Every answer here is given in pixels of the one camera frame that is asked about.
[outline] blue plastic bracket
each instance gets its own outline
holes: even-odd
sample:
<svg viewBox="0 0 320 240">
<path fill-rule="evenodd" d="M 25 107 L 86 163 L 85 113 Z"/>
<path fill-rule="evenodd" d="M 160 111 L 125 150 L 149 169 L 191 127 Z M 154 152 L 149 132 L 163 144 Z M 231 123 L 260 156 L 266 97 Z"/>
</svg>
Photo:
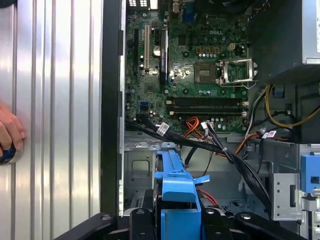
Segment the blue plastic bracket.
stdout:
<svg viewBox="0 0 320 240">
<path fill-rule="evenodd" d="M 162 179 L 162 200 L 195 203 L 198 199 L 196 185 L 208 182 L 210 176 L 194 179 L 174 150 L 158 151 L 157 154 L 162 156 L 163 171 L 155 172 L 154 176 Z"/>
<path fill-rule="evenodd" d="M 210 176 L 193 178 L 174 150 L 158 151 L 163 171 L 154 173 L 162 180 L 162 201 L 194 203 L 193 208 L 161 210 L 161 240 L 201 240 L 201 206 L 196 185 L 208 182 Z"/>
</svg>

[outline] aluminum panel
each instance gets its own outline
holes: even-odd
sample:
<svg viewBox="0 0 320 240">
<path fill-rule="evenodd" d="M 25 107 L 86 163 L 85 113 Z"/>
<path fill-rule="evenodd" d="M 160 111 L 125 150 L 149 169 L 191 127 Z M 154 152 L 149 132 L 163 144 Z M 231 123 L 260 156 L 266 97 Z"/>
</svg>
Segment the aluminum panel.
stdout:
<svg viewBox="0 0 320 240">
<path fill-rule="evenodd" d="M 2 240 L 49 240 L 100 212 L 102 0 L 0 9 L 0 102 L 26 139 L 0 166 Z"/>
</svg>

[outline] red cable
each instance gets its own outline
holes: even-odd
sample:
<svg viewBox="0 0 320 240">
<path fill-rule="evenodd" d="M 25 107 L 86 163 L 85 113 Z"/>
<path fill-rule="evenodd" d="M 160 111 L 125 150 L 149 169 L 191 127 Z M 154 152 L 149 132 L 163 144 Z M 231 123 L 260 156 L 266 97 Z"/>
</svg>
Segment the red cable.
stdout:
<svg viewBox="0 0 320 240">
<path fill-rule="evenodd" d="M 205 190 L 202 190 L 200 188 L 197 188 L 197 190 L 199 190 L 202 194 L 206 195 L 208 198 L 210 198 L 214 203 L 215 205 L 218 205 L 218 202 L 217 200 L 212 196 L 210 195 L 208 192 L 206 192 Z"/>
</svg>

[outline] hand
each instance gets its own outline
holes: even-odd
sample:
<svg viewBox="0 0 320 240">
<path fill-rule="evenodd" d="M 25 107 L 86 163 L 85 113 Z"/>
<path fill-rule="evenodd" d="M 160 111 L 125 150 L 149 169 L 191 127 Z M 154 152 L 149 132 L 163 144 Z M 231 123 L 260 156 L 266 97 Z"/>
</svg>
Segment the hand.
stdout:
<svg viewBox="0 0 320 240">
<path fill-rule="evenodd" d="M 18 118 L 0 104 L 0 157 L 3 156 L 3 150 L 11 148 L 12 143 L 15 149 L 22 150 L 22 139 L 25 137 L 25 130 Z"/>
</svg>

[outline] cable bundle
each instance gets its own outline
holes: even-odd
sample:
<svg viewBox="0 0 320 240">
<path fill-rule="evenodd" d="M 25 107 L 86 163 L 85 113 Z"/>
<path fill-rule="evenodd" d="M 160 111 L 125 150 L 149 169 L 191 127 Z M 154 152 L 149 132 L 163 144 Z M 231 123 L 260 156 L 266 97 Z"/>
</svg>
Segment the cable bundle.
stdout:
<svg viewBox="0 0 320 240">
<path fill-rule="evenodd" d="M 270 216 L 271 200 L 269 197 L 269 193 L 266 190 L 264 184 L 262 183 L 256 171 L 240 156 L 224 147 L 220 142 L 217 134 L 209 124 L 207 124 L 207 127 L 209 129 L 209 135 L 212 137 L 213 144 L 216 145 L 219 148 L 219 150 L 224 153 L 230 164 L 235 165 L 238 172 L 243 176 L 243 179 L 246 182 L 246 184 L 249 186 L 251 191 L 258 197 L 258 199 L 263 203 Z"/>
</svg>

